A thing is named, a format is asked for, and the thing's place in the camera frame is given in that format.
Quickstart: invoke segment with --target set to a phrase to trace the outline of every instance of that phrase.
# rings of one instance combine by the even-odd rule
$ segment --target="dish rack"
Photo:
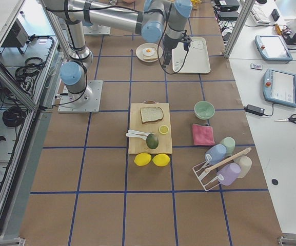
[[[213,188],[215,188],[216,186],[218,186],[219,184],[221,184],[220,181],[223,181],[224,180],[224,177],[222,175],[216,175],[215,177],[211,177],[211,171],[238,158],[238,157],[241,157],[241,156],[244,156],[246,154],[248,154],[249,152],[251,151],[251,148],[248,147],[218,163],[216,163],[215,165],[209,165],[208,164],[208,160],[202,162],[202,163],[199,163],[197,165],[195,165],[192,170],[195,174],[195,176],[197,177],[197,179],[199,180],[200,184],[202,185],[202,187],[204,188],[205,191],[209,191]],[[209,181],[207,181],[206,183],[203,182],[203,180],[207,179],[209,177]],[[215,181],[219,181],[217,184],[215,184],[214,186],[208,188],[208,185],[215,182]]]

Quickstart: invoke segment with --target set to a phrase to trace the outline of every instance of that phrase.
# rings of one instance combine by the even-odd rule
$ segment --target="scissors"
[[[292,123],[296,124],[296,114],[292,114],[289,118],[286,118],[286,119],[277,119],[275,121],[278,121],[278,122],[289,121],[289,122],[292,122]]]

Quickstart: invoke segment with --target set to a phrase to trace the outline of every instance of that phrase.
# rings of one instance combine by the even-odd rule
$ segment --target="green bowl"
[[[199,119],[210,119],[214,113],[214,106],[207,101],[199,101],[194,105],[194,114]]]

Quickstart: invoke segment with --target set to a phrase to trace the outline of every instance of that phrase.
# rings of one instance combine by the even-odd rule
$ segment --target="keyboard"
[[[252,6],[250,16],[257,26],[269,26],[271,24],[270,18],[264,14],[261,6],[258,4]]]

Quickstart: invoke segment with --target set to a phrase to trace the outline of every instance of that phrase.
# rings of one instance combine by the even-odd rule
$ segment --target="mounting plate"
[[[59,113],[97,113],[100,107],[101,92],[102,92],[102,80],[89,80],[87,86],[93,91],[93,97],[81,106],[75,106],[73,103],[69,103],[69,97],[63,96],[60,100],[60,104],[69,103],[66,105],[60,105],[58,108]],[[64,86],[63,93],[68,93],[66,86]]]
[[[97,30],[93,30],[90,27],[83,26],[84,35],[110,35],[110,27],[99,25]]]

